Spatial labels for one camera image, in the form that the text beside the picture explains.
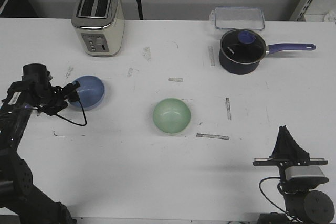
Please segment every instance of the blue bowl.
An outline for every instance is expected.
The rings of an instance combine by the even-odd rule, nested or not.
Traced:
[[[104,83],[95,76],[82,76],[73,81],[73,83],[76,81],[80,84],[76,91],[84,109],[92,110],[97,107],[105,95]],[[70,104],[78,108],[81,107],[79,102],[70,102]]]

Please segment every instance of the scuff mark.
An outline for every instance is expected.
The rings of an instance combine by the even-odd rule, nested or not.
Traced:
[[[169,78],[168,78],[168,81],[183,82],[183,78],[169,77]]]
[[[267,121],[268,121],[268,124],[270,124],[267,107],[266,107],[266,115],[267,115]]]
[[[133,75],[133,68],[129,68],[127,77],[131,77]]]
[[[216,139],[224,139],[224,140],[229,140],[229,136],[221,136],[221,135],[212,135],[212,134],[201,134],[197,133],[196,137],[207,137],[207,138],[216,138]]]
[[[71,75],[71,73],[72,73],[73,70],[74,70],[74,68],[72,66],[69,66],[68,72],[65,74],[66,79],[69,78],[69,76]]]
[[[175,43],[175,44],[176,44],[176,46],[177,46],[177,48],[178,48],[178,44],[177,44],[175,41],[173,41],[173,43]]]
[[[226,98],[225,102],[226,110],[227,110],[227,119],[231,120],[231,106],[229,97]]]
[[[208,52],[210,57],[210,66],[214,66],[215,65],[214,48],[212,46],[208,46]]]
[[[53,133],[54,133],[54,136],[64,136],[64,135],[56,135],[55,131],[53,131]]]
[[[150,48],[150,47],[145,47],[145,48],[143,48],[142,56],[143,56],[147,61],[151,61],[151,59],[152,59],[152,57],[151,57],[151,48]]]

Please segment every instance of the toaster control knob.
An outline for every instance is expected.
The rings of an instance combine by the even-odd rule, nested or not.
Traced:
[[[96,39],[96,44],[97,45],[103,45],[104,44],[104,39],[103,38],[97,38]]]

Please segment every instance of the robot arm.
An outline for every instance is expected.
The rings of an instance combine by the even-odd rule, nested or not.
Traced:
[[[17,154],[32,110],[55,115],[68,106],[66,99],[79,100],[79,83],[61,88],[51,86],[50,80],[46,66],[25,65],[22,80],[12,83],[0,108],[0,207],[18,214],[22,224],[76,223],[62,203],[33,184],[31,170]]]
[[[309,153],[299,147],[287,128],[281,126],[270,158],[256,158],[253,165],[278,167],[278,189],[285,199],[288,216],[303,223],[328,224],[334,218],[334,205],[326,194],[313,190],[329,181],[318,167],[327,163],[324,158],[310,158]],[[270,222],[294,223],[288,221],[286,214],[260,215],[258,224]]]

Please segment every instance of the green bowl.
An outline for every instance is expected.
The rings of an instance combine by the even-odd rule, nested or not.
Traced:
[[[190,122],[190,110],[181,100],[167,98],[159,102],[153,111],[156,127],[169,134],[183,131]]]

